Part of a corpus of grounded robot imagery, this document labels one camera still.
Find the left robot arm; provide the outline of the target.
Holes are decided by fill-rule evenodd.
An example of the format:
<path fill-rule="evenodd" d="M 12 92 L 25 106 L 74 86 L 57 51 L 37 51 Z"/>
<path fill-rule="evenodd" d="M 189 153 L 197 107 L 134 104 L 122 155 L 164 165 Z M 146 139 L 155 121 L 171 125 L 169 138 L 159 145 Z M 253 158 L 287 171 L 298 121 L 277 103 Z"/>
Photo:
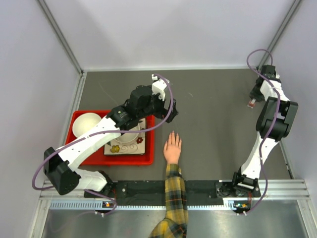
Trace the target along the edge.
<path fill-rule="evenodd" d="M 81 170 L 79 166 L 108 142 L 131 132 L 147 116 L 171 122 L 178 111 L 175 99 L 170 100 L 168 109 L 164 108 L 166 89 L 170 86 L 161 79 L 151 86 L 138 86 L 123 105 L 113 108 L 91 130 L 57 150 L 47 149 L 44 173 L 53 188 L 60 195 L 75 189 L 92 190 L 103 197 L 110 195 L 112 181 L 104 172 Z"/>

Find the mannequin hand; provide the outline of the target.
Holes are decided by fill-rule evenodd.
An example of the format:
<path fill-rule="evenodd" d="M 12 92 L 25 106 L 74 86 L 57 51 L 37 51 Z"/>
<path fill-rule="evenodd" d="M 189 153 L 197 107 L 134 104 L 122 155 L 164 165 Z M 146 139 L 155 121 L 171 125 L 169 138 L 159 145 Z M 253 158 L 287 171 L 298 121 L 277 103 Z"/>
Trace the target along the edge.
<path fill-rule="evenodd" d="M 181 155 L 182 139 L 172 131 L 164 144 L 163 155 L 168 164 L 178 164 Z"/>

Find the pink nail polish bottle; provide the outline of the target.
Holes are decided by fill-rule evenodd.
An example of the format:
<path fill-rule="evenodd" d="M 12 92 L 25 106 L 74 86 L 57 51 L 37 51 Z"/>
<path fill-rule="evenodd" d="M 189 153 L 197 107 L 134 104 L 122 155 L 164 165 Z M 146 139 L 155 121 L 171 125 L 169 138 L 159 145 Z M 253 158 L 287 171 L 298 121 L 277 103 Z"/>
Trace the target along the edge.
<path fill-rule="evenodd" d="M 251 99 L 249 102 L 248 102 L 248 107 L 249 108 L 253 108 L 256 104 L 256 100 L 255 99 Z"/>

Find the yellow plaid sleeve forearm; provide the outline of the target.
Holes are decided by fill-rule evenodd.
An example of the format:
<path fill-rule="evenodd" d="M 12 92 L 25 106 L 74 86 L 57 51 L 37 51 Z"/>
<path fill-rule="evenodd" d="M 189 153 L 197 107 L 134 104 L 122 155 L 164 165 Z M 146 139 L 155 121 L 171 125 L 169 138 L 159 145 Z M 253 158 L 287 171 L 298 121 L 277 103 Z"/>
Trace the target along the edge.
<path fill-rule="evenodd" d="M 165 178 L 166 213 L 152 230 L 151 238 L 185 238 L 188 228 L 188 207 L 185 181 L 177 164 L 168 164 Z"/>

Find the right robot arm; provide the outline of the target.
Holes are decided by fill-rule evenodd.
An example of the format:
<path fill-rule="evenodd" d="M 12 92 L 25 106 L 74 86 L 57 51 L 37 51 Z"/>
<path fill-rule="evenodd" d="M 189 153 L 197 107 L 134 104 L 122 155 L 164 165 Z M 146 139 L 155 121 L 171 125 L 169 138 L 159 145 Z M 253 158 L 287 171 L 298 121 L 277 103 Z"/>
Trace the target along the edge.
<path fill-rule="evenodd" d="M 243 196 L 258 186 L 262 166 L 272 149 L 285 138 L 293 125 L 298 103 L 285 96 L 275 66 L 264 65 L 251 90 L 249 106 L 265 102 L 256 123 L 257 138 L 246 162 L 234 173 L 232 192 Z"/>

